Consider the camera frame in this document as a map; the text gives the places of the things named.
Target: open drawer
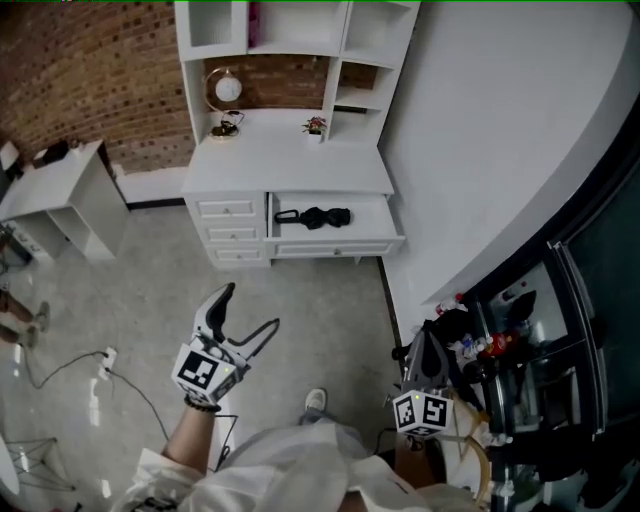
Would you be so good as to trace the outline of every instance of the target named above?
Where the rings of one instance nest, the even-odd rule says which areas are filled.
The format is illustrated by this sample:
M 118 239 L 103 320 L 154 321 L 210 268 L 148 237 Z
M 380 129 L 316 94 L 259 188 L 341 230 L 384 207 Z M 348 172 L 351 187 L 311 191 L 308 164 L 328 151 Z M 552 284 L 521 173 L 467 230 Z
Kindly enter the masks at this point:
M 271 193 L 267 238 L 269 258 L 325 258 L 383 256 L 404 241 L 398 236 L 387 200 L 380 194 Z M 322 210 L 349 208 L 351 223 L 334 228 L 325 224 L 309 230 L 302 224 L 277 224 L 274 215 L 287 210 L 300 213 L 317 206 Z

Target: drawer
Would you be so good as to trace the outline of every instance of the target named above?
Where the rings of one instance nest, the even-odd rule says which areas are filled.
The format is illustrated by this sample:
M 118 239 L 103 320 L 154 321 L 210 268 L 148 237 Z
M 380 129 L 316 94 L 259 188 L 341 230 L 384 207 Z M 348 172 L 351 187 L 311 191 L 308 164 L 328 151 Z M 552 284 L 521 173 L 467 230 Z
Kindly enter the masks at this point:
M 300 213 L 348 208 L 351 222 L 339 228 L 325 224 L 309 230 L 302 224 L 277 224 L 273 217 L 286 210 Z M 324 258 L 383 256 L 404 241 L 399 236 L 386 198 L 381 194 L 273 193 L 268 195 L 267 237 L 269 258 Z
M 205 245 L 225 242 L 262 242 L 265 235 L 263 223 L 259 225 L 201 223 L 196 225 L 196 229 Z
M 263 246 L 209 245 L 206 249 L 209 259 L 218 268 L 271 266 Z
M 195 223 L 264 219 L 264 194 L 190 194 L 185 202 Z

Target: forearm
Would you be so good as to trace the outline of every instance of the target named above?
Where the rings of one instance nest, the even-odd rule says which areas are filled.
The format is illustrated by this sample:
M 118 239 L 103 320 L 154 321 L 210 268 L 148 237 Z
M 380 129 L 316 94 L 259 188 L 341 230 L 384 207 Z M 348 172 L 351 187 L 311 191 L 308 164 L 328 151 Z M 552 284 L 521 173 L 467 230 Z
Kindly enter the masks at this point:
M 206 474 L 214 421 L 213 414 L 187 407 L 162 455 Z

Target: shoe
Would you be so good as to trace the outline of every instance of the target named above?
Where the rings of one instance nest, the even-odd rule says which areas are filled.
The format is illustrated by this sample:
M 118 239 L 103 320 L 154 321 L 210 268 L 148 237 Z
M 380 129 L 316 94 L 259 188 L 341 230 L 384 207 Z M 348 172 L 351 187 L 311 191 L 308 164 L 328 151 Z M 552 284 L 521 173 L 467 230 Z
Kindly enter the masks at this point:
M 312 407 L 320 412 L 327 409 L 327 392 L 322 388 L 312 389 L 304 401 L 304 410 Z
M 38 331 L 32 325 L 18 338 L 18 345 L 22 348 L 32 349 L 38 343 Z
M 49 328 L 49 309 L 49 303 L 43 301 L 42 304 L 40 304 L 38 314 L 33 319 L 33 324 L 40 332 L 46 332 Z

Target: lamp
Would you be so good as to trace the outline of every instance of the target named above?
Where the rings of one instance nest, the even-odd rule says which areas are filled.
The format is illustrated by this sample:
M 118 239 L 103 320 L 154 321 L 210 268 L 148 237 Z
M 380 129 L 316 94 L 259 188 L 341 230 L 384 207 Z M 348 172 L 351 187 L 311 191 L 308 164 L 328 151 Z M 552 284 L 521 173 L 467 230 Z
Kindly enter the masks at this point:
M 214 126 L 211 129 L 209 135 L 217 139 L 225 139 L 227 137 L 234 137 L 238 135 L 238 125 L 244 119 L 244 114 L 238 110 L 220 110 L 209 102 L 207 97 L 207 84 L 213 75 L 224 69 L 224 76 L 218 80 L 215 86 L 216 96 L 220 101 L 230 102 L 235 101 L 240 97 L 242 93 L 242 83 L 238 80 L 229 68 L 216 68 L 207 75 L 204 79 L 204 101 L 214 112 L 222 114 L 220 118 L 220 124 Z
M 11 181 L 13 181 L 14 178 L 20 178 L 22 176 L 19 159 L 20 153 L 13 145 L 13 142 L 6 142 L 0 149 L 0 164 L 2 164 L 4 172 L 7 173 L 7 177 Z

